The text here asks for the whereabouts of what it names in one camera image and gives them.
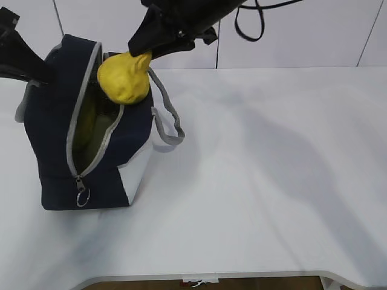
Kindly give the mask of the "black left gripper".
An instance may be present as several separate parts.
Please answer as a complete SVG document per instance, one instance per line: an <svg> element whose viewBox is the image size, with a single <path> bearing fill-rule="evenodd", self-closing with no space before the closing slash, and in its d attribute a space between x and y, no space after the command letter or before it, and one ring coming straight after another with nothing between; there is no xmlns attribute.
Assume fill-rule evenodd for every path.
<svg viewBox="0 0 387 290"><path fill-rule="evenodd" d="M15 30L20 16L1 7L1 78L48 84L54 69L42 60Z"/></svg>

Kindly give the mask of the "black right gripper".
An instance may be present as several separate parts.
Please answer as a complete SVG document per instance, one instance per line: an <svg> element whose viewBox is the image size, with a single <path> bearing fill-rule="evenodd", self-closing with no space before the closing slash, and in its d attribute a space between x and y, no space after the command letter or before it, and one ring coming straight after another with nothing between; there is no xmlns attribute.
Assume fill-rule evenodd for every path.
<svg viewBox="0 0 387 290"><path fill-rule="evenodd" d="M242 1L142 1L148 8L128 42L131 56L148 52L157 59L195 48L195 39L230 14Z"/></svg>

